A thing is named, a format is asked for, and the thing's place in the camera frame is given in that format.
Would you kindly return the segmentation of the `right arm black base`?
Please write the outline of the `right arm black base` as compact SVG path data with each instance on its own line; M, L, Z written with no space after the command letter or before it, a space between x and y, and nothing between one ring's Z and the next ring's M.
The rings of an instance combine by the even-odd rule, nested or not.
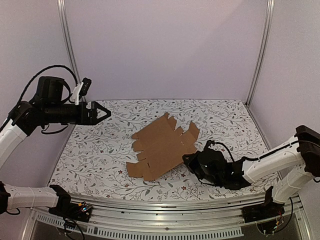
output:
M256 222L279 214L284 214L284 203L276 203L272 197L273 186L269 187L265 192L264 202L245 206L241 209L242 217L245 223Z

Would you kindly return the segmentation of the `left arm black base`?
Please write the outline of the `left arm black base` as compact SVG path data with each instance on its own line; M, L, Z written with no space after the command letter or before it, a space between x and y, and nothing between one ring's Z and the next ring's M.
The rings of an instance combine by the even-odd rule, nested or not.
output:
M92 214L92 205L85 201L72 203L71 196L59 185L50 185L58 197L56 206L50 207L48 212L52 215L88 223Z

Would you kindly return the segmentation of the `brown cardboard box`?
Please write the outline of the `brown cardboard box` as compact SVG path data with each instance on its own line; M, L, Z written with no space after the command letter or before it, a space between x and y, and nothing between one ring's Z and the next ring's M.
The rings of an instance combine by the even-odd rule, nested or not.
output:
M195 143L200 130L190 122L188 130L176 128L177 120L165 113L143 129L134 133L132 149L138 162L126 163L129 177L154 181L183 163L183 155L197 151Z

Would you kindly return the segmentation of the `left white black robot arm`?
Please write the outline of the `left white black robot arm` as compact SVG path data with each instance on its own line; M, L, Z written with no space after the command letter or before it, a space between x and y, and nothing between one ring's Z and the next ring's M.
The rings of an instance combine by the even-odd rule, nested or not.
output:
M96 101L80 101L89 90L92 81L84 78L71 90L60 77L42 76L38 80L35 95L30 101L17 104L0 131L0 164L4 165L17 146L29 137L37 127L50 124L94 126L109 118L112 113ZM71 196L59 185L48 187L16 187L0 184L0 212L12 209L47 207L51 214L70 217L75 204Z

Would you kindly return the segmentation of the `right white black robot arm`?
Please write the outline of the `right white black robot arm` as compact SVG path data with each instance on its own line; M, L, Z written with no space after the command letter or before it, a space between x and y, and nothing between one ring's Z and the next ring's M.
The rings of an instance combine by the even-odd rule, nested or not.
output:
M262 218L269 218L289 197L306 183L320 176L320 134L300 125L294 136L266 153L228 162L223 153L212 149L213 140L207 141L202 151L185 154L183 163L199 181L206 185L237 191L248 187L261 178L280 170L292 170L271 187L270 199L259 206Z

